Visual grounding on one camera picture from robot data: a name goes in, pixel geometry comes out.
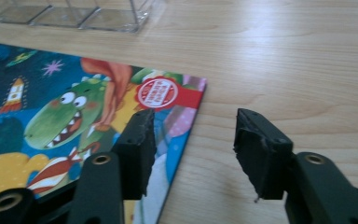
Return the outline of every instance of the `red label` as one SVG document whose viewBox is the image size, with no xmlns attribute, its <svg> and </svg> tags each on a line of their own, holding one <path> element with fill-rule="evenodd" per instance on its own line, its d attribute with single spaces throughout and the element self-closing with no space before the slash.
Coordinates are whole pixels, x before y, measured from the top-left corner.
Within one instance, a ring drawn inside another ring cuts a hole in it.
<svg viewBox="0 0 358 224">
<path fill-rule="evenodd" d="M 179 86 L 173 79 L 156 77 L 148 79 L 137 88 L 136 101 L 143 108 L 157 111 L 174 105 L 197 108 L 202 92 L 192 91 Z"/>
</svg>

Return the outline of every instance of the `dinosaur eye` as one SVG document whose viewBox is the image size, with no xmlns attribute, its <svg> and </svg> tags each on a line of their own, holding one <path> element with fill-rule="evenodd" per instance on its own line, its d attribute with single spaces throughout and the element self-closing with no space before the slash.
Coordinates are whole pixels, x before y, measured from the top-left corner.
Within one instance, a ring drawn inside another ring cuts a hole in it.
<svg viewBox="0 0 358 224">
<path fill-rule="evenodd" d="M 85 105 L 87 102 L 87 98 L 85 96 L 79 96 L 74 100 L 74 106 L 81 107 Z"/>
<path fill-rule="evenodd" d="M 72 101 L 74 101 L 75 99 L 75 94 L 73 92 L 67 92 L 66 94 L 64 94 L 62 97 L 61 97 L 61 103 L 63 104 L 69 104 L 71 103 Z"/>
</svg>

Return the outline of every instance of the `red circular sticker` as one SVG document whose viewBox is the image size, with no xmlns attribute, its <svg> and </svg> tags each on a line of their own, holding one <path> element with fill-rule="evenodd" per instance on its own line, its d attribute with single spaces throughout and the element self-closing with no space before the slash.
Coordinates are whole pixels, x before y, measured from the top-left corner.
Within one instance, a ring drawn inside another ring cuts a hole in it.
<svg viewBox="0 0 358 224">
<path fill-rule="evenodd" d="M 176 84 L 167 78 L 148 79 L 138 89 L 138 101 L 149 108 L 162 108 L 171 104 L 178 92 Z"/>
</svg>

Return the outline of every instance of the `green dinosaur head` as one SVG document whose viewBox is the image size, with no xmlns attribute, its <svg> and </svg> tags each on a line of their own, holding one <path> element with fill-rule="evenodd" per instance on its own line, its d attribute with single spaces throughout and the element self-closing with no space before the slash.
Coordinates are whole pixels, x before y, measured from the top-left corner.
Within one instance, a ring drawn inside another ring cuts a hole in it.
<svg viewBox="0 0 358 224">
<path fill-rule="evenodd" d="M 50 101 L 28 123 L 27 143 L 49 149 L 83 133 L 102 114 L 105 86 L 105 81 L 90 78 Z"/>
</svg>

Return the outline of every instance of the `pink star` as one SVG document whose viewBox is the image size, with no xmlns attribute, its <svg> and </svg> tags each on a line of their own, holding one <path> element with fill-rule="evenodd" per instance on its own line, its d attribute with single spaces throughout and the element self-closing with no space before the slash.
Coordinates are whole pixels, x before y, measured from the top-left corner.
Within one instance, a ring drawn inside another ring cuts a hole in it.
<svg viewBox="0 0 358 224">
<path fill-rule="evenodd" d="M 60 72 L 61 66 L 63 66 L 63 63 L 61 63 L 61 60 L 59 61 L 53 61 L 52 63 L 47 63 L 46 67 L 44 67 L 42 70 L 45 70 L 46 73 L 43 74 L 43 76 L 51 76 L 54 72 Z"/>
</svg>

